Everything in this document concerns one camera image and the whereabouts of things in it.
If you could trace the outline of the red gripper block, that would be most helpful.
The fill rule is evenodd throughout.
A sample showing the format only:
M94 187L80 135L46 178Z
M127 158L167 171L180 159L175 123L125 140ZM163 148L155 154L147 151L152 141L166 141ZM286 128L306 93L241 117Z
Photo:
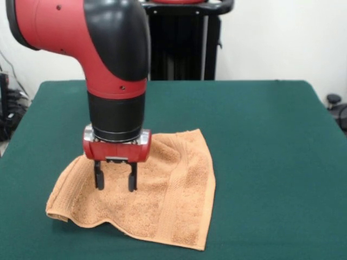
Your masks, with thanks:
M128 177L128 190L137 190L137 163L147 160L150 154L151 131L142 129L140 136L130 142L111 143L98 139L93 129L84 129L82 146L83 152L88 159L94 161L95 187L104 189L104 173L101 169L101 161L121 160L129 162L131 173Z

